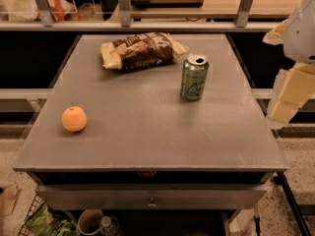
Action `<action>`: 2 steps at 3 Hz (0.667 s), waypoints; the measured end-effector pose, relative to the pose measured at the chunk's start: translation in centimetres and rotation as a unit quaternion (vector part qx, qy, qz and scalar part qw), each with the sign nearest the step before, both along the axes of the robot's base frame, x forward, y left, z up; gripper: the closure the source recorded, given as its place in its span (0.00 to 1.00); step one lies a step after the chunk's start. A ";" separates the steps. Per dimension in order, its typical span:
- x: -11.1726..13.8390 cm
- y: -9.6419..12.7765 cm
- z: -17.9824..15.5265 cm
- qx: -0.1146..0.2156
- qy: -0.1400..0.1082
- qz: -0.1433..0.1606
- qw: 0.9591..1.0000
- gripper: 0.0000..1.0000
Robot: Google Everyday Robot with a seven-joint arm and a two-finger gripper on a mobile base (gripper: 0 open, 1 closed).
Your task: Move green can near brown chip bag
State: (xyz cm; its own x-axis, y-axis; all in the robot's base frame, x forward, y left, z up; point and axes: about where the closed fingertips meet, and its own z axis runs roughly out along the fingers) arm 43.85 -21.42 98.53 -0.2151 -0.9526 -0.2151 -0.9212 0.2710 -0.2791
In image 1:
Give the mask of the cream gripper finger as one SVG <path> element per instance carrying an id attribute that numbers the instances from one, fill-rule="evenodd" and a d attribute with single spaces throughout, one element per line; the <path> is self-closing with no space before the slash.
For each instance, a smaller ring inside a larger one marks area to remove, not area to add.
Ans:
<path id="1" fill-rule="evenodd" d="M 269 127 L 283 128 L 314 94 L 314 65 L 296 63 L 288 71 L 280 69 L 267 108 Z"/>
<path id="2" fill-rule="evenodd" d="M 273 29 L 265 34 L 263 42 L 271 45 L 278 45 L 284 43 L 284 30 L 286 28 L 287 20 L 277 24 Z"/>

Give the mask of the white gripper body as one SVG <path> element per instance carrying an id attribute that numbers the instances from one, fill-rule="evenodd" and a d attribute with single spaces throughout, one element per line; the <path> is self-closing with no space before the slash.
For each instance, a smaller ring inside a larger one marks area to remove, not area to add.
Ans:
<path id="1" fill-rule="evenodd" d="M 283 53 L 295 62 L 315 62 L 315 0 L 302 0 L 288 17 Z"/>

